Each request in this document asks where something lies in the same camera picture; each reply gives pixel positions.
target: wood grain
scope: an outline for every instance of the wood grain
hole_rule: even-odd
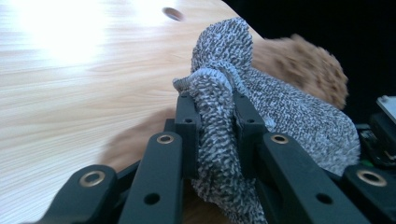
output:
[[[199,34],[235,16],[220,0],[1,1],[0,223],[38,220],[110,139],[175,106]]]

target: brown fluffy fabric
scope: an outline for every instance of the brown fluffy fabric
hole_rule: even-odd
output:
[[[346,105],[347,76],[340,63],[298,35],[253,43],[252,66],[338,109]]]

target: knitted fabric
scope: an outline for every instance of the knitted fabric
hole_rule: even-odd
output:
[[[240,18],[206,28],[192,53],[191,75],[174,80],[194,99],[202,119],[197,194],[217,204],[236,223],[265,223],[254,189],[245,179],[233,132],[233,91],[246,95],[270,132],[286,133],[318,166],[340,175],[358,162],[360,143],[340,110],[251,67],[252,39]]]

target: screw hole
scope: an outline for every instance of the screw hole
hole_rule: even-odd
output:
[[[287,137],[280,134],[272,135],[271,139],[278,144],[287,144],[289,142]]]
[[[91,171],[79,179],[79,184],[82,187],[90,188],[100,184],[105,179],[105,176],[105,173],[102,171]]]
[[[145,201],[145,204],[154,205],[157,202],[159,202],[160,199],[161,198],[160,198],[160,195],[158,193],[150,193],[150,194],[146,195],[144,201]]]
[[[382,177],[382,175],[378,175],[372,171],[359,170],[357,175],[360,180],[366,182],[369,185],[385,187],[388,184],[387,180]]]
[[[161,144],[169,144],[173,142],[174,137],[172,135],[164,134],[157,138],[157,142]]]
[[[319,193],[317,194],[317,199],[321,203],[332,204],[332,198],[327,194]]]
[[[163,8],[163,14],[165,14],[167,17],[169,17],[170,19],[172,19],[174,21],[183,21],[184,20],[183,14],[171,7]]]

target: speckled sock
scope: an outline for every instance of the speckled sock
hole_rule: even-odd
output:
[[[340,110],[251,67],[252,40],[240,18],[209,26],[193,50],[191,75],[174,80],[202,118],[198,176],[192,185],[236,223],[265,223],[254,189],[245,179],[233,132],[233,91],[245,94],[270,132],[294,137],[322,168],[340,175],[358,162],[359,137]]]

